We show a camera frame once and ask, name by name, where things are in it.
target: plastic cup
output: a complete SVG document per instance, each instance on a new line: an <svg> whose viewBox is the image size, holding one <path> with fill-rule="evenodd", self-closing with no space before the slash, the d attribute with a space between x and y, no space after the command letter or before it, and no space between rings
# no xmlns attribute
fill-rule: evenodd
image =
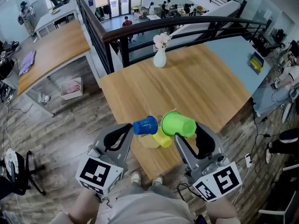
<svg viewBox="0 0 299 224"><path fill-rule="evenodd" d="M145 119L133 123L134 134L155 134L158 131L158 123L153 116L148 116Z"/></svg>
<svg viewBox="0 0 299 224"><path fill-rule="evenodd" d="M179 133L183 137L190 138L196 131L195 121L176 111L164 115L161 127L167 136L174 136L175 133Z"/></svg>
<svg viewBox="0 0 299 224"><path fill-rule="evenodd" d="M153 134L152 137L162 147L169 147L172 144L171 137L164 134L162 127L159 127L157 133Z"/></svg>

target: table leg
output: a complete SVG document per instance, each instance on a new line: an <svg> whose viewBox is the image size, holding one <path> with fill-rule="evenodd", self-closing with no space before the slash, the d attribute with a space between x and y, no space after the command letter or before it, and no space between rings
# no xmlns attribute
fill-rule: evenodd
<svg viewBox="0 0 299 224"><path fill-rule="evenodd" d="M39 103L36 99L34 99L30 94L26 93L26 94L23 94L23 95L26 96L27 98L29 98L35 105L39 106L45 113L47 113L51 117L54 116L54 113L47 110L41 103Z"/></svg>
<svg viewBox="0 0 299 224"><path fill-rule="evenodd" d="M48 29L48 27L46 27L46 30L47 30L47 32L48 32L48 34L49 34L50 32L49 32L49 29Z"/></svg>
<svg viewBox="0 0 299 224"><path fill-rule="evenodd" d="M38 38L41 39L41 35L40 35L39 31L37 31L36 34L37 34Z"/></svg>
<svg viewBox="0 0 299 224"><path fill-rule="evenodd" d="M93 59L92 59L92 57L91 57L89 51L85 53L85 56L86 56L86 59L87 59L87 61L88 61L89 66L90 66L90 69L91 69L92 72L93 72L93 76L94 76L95 80L97 81L98 86L100 87L100 77L99 77L99 75L98 75L98 73L97 73L97 69L95 68L95 65L94 65L94 63L93 63Z"/></svg>

